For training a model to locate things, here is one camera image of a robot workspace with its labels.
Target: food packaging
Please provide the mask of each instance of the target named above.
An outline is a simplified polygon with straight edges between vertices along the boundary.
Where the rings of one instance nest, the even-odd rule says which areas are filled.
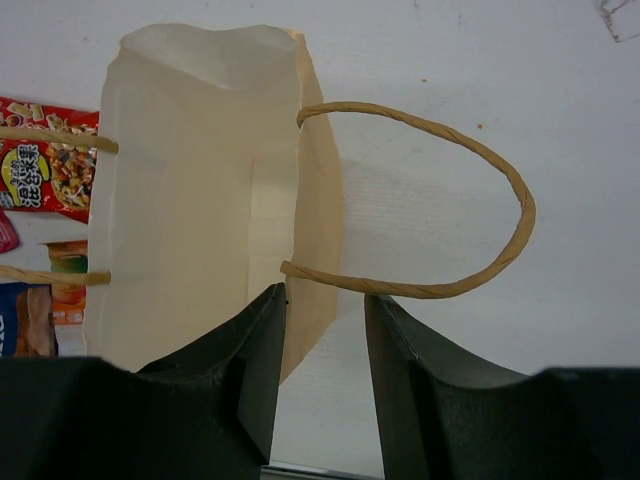
[[[51,271],[86,273],[88,267],[87,241],[47,243]],[[60,344],[61,355],[85,355],[87,352],[82,325],[86,306],[87,287],[74,284],[51,286],[53,323]]]
[[[0,126],[95,135],[98,112],[0,97]],[[96,148],[0,139],[0,162],[3,209],[58,212],[84,223],[89,221]]]
[[[0,210],[0,253],[15,250],[20,245],[20,237],[4,210]]]
[[[0,357],[53,357],[58,342],[51,287],[0,284]]]

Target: kraft paper bag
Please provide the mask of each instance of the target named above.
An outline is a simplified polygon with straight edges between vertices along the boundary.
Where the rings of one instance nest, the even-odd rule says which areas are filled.
[[[285,259],[339,271],[340,159],[304,37],[267,26],[153,25],[124,37],[104,85],[89,223],[89,355],[138,370],[284,281]],[[288,279],[281,380],[336,314],[336,289]]]

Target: white table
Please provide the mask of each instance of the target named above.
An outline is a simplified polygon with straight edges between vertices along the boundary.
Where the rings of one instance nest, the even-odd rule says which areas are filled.
[[[500,277],[457,299],[403,305],[523,372],[638,365],[640,2],[613,15],[618,42],[599,3],[4,2],[0,91],[97,108],[118,38],[145,24],[301,30],[328,100],[449,124],[509,159],[536,196],[533,240]],[[479,158],[387,120],[332,121],[347,192],[345,273],[444,282],[497,255],[518,206]],[[5,263],[48,268],[38,242],[84,233],[60,218],[11,218],[24,246]],[[362,317],[361,296],[343,294],[338,320],[282,386],[274,460],[382,476]]]

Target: blue package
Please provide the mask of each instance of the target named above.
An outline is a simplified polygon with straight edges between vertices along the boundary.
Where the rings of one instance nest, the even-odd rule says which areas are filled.
[[[0,357],[57,354],[51,287],[0,284]]]

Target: bag handle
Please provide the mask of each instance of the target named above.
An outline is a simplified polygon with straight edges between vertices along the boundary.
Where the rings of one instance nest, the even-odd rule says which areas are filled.
[[[461,145],[480,155],[493,167],[502,172],[516,197],[520,201],[521,216],[515,231],[498,257],[485,269],[453,283],[435,285],[417,285],[410,283],[393,283],[369,278],[347,277],[327,272],[320,272],[291,262],[282,262],[280,271],[285,275],[303,280],[311,280],[325,285],[332,285],[345,290],[365,294],[395,295],[420,299],[451,298],[473,290],[487,283],[513,262],[527,245],[533,232],[536,219],[536,206],[531,192],[520,177],[520,174],[502,157],[481,143],[469,138],[453,128],[420,117],[409,115],[392,108],[362,102],[332,102],[305,107],[298,113],[299,127],[307,118],[331,112],[352,112],[379,115],[430,133],[437,137]],[[87,134],[72,135],[55,130],[31,130],[26,128],[0,127],[0,138],[9,140],[32,140],[41,142],[58,142],[75,146],[95,147],[110,153],[118,152],[118,144],[107,138]],[[37,272],[15,267],[0,266],[0,276],[25,283],[101,285],[111,281],[109,272],[61,273]]]
[[[308,118],[332,112],[366,113],[391,118],[406,123],[410,127],[461,145],[473,153],[480,155],[507,177],[520,202],[520,220],[507,245],[489,266],[453,283],[417,285],[411,283],[384,282],[370,278],[347,277],[344,275],[320,272],[300,265],[293,265],[287,261],[282,262],[282,266],[280,267],[282,273],[290,277],[311,280],[365,294],[395,295],[419,299],[451,298],[462,295],[487,283],[507,268],[507,266],[522,253],[533,233],[533,227],[536,221],[536,204],[531,192],[522,180],[522,177],[520,177],[520,174],[500,155],[451,127],[373,103],[332,102],[305,107],[298,113],[298,127],[302,127],[302,124]]]

